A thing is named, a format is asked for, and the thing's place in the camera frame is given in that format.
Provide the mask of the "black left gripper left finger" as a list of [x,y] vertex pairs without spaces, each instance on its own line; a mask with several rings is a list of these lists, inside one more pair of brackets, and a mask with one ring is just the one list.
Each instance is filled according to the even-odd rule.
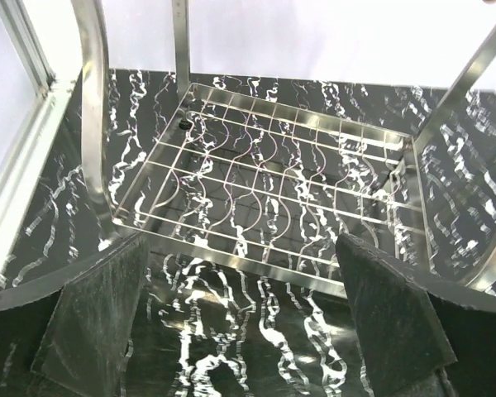
[[135,234],[64,287],[31,365],[31,396],[115,394],[149,254]]

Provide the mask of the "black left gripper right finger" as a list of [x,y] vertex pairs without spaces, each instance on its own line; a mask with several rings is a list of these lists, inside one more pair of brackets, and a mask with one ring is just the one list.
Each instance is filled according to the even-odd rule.
[[428,294],[358,237],[336,242],[348,304],[376,396],[454,396],[455,353]]

